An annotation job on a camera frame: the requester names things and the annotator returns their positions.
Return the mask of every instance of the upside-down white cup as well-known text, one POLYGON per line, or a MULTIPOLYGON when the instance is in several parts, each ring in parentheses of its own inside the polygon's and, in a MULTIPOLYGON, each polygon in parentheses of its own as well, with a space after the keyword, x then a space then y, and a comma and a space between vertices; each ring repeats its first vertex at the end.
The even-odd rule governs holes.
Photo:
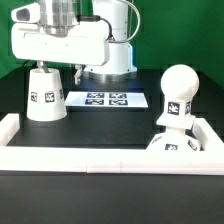
POLYGON ((35 121, 55 121, 67 115, 59 70, 30 71, 27 117, 35 121))

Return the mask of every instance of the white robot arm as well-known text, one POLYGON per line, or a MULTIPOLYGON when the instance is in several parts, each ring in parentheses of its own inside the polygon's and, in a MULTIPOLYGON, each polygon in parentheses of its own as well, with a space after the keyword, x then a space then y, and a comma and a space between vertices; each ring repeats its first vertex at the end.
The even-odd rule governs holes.
POLYGON ((92 3, 98 16, 80 16, 80 0, 37 0, 13 10, 14 55, 26 60, 88 65, 87 72, 99 74, 136 71, 129 41, 139 30, 138 10, 126 0, 92 0, 92 3), (130 38, 127 38, 128 5, 138 16, 137 28, 130 38))
POLYGON ((78 0, 38 0, 12 11, 12 50, 20 59, 103 65, 108 26, 78 20, 78 0))

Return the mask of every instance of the green wall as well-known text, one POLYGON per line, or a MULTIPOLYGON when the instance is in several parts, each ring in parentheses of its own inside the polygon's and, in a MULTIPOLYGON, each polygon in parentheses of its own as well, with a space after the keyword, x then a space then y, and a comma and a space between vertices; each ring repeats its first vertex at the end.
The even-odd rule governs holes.
MULTIPOLYGON (((11 52, 10 12, 32 2, 0 1, 0 77, 23 63, 11 52)), ((139 69, 188 64, 224 88, 223 0, 135 0, 135 5, 142 17, 141 30, 132 42, 139 69)), ((85 12, 90 6, 90 0, 83 0, 85 12)))

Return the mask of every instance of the white paper sheet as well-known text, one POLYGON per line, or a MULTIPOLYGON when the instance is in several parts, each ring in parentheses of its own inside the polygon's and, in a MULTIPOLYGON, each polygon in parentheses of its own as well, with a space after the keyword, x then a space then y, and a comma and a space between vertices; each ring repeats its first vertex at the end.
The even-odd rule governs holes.
POLYGON ((88 107, 148 107, 143 93, 125 92, 69 92, 65 105, 88 107))

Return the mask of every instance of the white ball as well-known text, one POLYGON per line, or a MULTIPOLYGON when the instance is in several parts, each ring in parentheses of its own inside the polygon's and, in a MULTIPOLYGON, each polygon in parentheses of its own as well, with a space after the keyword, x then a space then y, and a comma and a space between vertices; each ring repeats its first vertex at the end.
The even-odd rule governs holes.
POLYGON ((167 69, 161 79, 165 97, 190 100, 199 88, 197 73, 187 65, 174 65, 167 69))

